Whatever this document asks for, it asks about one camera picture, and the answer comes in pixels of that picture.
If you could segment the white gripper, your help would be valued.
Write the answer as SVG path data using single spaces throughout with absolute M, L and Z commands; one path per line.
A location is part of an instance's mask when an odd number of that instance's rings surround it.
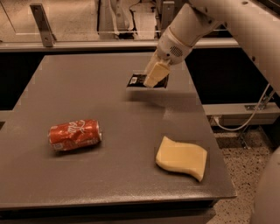
M 170 72 L 170 67 L 164 63 L 170 65 L 181 63 L 191 51 L 192 48 L 184 45 L 168 26 L 158 41 L 157 50 L 152 54 L 144 69 L 146 78 L 143 84 L 147 88 L 154 88 Z

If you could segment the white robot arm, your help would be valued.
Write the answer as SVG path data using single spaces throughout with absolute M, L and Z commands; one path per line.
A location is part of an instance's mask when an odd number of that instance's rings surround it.
M 217 26 L 227 28 L 240 49 L 223 62 L 234 69 L 250 66 L 275 92 L 280 86 L 279 17 L 253 0 L 189 0 L 161 36 L 146 67 L 145 85 L 153 87 L 191 55 L 197 42 Z M 279 149 L 264 134 L 257 135 L 255 152 L 224 151 L 226 165 L 241 195 L 217 205 L 218 216 L 208 224 L 279 224 Z

